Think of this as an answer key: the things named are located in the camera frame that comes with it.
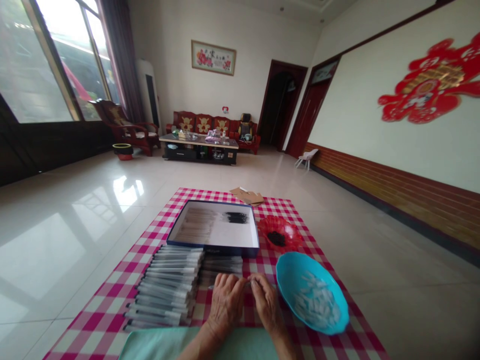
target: hand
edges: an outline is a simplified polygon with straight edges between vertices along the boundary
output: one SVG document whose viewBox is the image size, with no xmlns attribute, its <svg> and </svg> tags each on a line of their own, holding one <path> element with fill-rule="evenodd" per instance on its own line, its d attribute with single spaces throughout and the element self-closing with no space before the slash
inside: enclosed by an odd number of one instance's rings
<svg viewBox="0 0 480 360">
<path fill-rule="evenodd" d="M 252 274 L 248 280 L 251 281 L 256 310 L 265 329 L 272 338 L 285 335 L 287 329 L 280 312 L 277 291 L 264 274 Z"/>
<path fill-rule="evenodd" d="M 246 279 L 239 279 L 233 274 L 219 273 L 216 276 L 210 315 L 204 325 L 220 342 L 225 340 L 242 317 L 246 283 Z"/>
</svg>

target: red plate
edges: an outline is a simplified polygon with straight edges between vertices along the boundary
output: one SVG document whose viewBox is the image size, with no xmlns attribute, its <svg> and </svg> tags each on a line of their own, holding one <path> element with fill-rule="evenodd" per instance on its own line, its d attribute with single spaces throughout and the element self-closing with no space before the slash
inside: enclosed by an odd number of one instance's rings
<svg viewBox="0 0 480 360">
<path fill-rule="evenodd" d="M 258 233 L 267 241 L 268 247 L 282 254 L 297 251 L 303 237 L 297 226 L 276 216 L 267 216 L 258 223 Z"/>
</svg>

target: blue box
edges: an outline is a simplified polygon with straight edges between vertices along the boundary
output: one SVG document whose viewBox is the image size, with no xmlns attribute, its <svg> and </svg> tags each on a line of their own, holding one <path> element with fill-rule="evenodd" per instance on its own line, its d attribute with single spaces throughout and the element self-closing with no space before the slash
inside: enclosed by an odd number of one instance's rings
<svg viewBox="0 0 480 360">
<path fill-rule="evenodd" d="M 176 240 L 190 208 L 210 210 L 218 213 L 211 226 L 209 239 L 205 243 Z M 248 223 L 225 221 L 222 214 L 226 212 L 243 213 L 248 217 Z M 230 202 L 188 200 L 180 214 L 178 214 L 168 234 L 166 243 L 191 248 L 203 248 L 207 254 L 242 256 L 250 259 L 256 258 L 260 250 L 259 233 L 255 223 L 253 207 L 245 204 L 232 204 Z"/>
</svg>

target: ceiling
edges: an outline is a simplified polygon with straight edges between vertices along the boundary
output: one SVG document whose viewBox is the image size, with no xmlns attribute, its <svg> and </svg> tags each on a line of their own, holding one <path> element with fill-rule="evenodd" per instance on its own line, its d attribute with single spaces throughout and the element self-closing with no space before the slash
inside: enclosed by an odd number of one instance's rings
<svg viewBox="0 0 480 360">
<path fill-rule="evenodd" d="M 229 0 L 283 18 L 323 27 L 356 0 Z"/>
</svg>

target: coffee table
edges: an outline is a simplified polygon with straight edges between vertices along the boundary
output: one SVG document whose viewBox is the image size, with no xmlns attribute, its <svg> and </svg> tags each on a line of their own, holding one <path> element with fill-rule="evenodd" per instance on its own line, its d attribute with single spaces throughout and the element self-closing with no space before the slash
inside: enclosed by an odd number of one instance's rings
<svg viewBox="0 0 480 360">
<path fill-rule="evenodd" d="M 237 164 L 237 151 L 239 149 L 239 144 L 234 139 L 227 138 L 222 143 L 211 143 L 205 140 L 206 135 L 194 135 L 196 136 L 195 139 L 191 136 L 188 139 L 181 138 L 172 133 L 160 136 L 160 141 L 167 143 L 163 158 L 167 160 L 183 160 L 209 164 Z M 178 146 L 178 148 L 171 149 L 168 147 L 168 144 L 174 144 Z M 193 148 L 187 148 L 186 145 L 191 145 Z M 204 158 L 201 157 L 203 147 L 207 147 L 207 151 L 204 151 Z M 213 158 L 213 156 L 211 156 L 212 151 L 220 151 L 223 154 L 223 159 Z"/>
</svg>

